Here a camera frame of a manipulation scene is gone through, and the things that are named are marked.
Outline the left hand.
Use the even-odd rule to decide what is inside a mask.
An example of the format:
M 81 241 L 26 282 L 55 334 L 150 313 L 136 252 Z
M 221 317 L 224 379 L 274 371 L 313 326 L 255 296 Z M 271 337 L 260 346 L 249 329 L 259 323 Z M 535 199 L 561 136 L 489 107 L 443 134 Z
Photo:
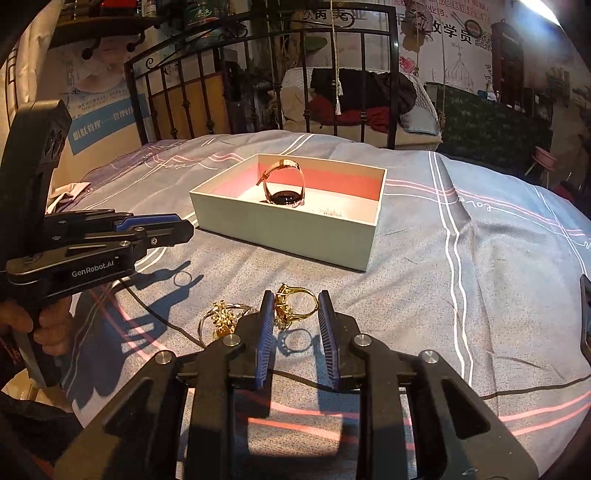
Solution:
M 51 356 L 65 355 L 70 350 L 73 330 L 73 317 L 70 313 L 71 297 L 60 299 L 46 307 L 40 314 L 38 325 L 15 301 L 1 303 L 1 336 L 8 334 L 32 333 L 35 342 Z

